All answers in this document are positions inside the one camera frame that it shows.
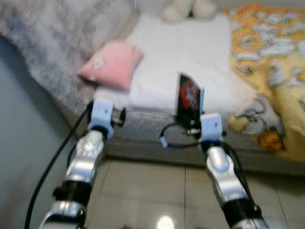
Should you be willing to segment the grey quilted mattress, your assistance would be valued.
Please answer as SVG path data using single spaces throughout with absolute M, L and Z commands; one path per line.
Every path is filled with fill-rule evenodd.
M 171 124 L 174 117 L 164 113 L 145 110 L 127 111 L 123 127 L 116 127 L 113 136 L 104 145 L 107 156 L 131 161 L 159 162 L 162 164 L 204 167 L 204 154 L 198 148 L 164 148 L 159 135 L 164 126 Z M 238 153 L 244 170 L 305 176 L 305 165 L 293 162 L 264 151 L 250 138 L 234 131 L 223 119 L 227 135 L 224 141 Z

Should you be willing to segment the grey patterned blanket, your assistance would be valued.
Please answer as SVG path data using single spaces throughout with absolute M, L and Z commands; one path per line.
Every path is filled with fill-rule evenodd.
M 0 36 L 21 52 L 53 100 L 75 114 L 94 93 L 78 70 L 134 12 L 134 0 L 0 0 Z

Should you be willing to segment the pink pillow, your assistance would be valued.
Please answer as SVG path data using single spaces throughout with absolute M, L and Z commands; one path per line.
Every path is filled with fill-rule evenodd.
M 78 70 L 87 81 L 116 90 L 129 90 L 133 72 L 143 59 L 143 52 L 127 42 L 106 43 Z

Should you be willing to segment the beige plush toy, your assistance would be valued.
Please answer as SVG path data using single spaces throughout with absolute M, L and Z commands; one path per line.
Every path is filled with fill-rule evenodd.
M 161 19 L 167 23 L 185 21 L 191 17 L 198 21 L 209 21 L 217 12 L 212 0 L 172 0 L 161 12 Z

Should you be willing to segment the black red packet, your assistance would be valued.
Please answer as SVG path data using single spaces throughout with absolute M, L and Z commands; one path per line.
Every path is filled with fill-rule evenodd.
M 179 73 L 175 120 L 183 128 L 196 128 L 203 112 L 203 90 L 184 72 Z

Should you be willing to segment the yellow orange cartoon blanket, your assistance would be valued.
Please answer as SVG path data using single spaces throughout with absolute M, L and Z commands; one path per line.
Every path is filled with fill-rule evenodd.
M 254 88 L 230 126 L 266 151 L 305 161 L 305 8 L 226 9 L 231 70 Z

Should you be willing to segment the white bed sheet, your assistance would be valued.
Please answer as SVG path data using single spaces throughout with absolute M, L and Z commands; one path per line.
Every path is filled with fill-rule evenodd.
M 230 69 L 230 21 L 162 22 L 142 15 L 127 41 L 143 52 L 129 90 L 98 86 L 94 98 L 129 111 L 174 115 L 180 74 L 204 89 L 204 110 L 230 114 L 255 98 L 256 91 Z

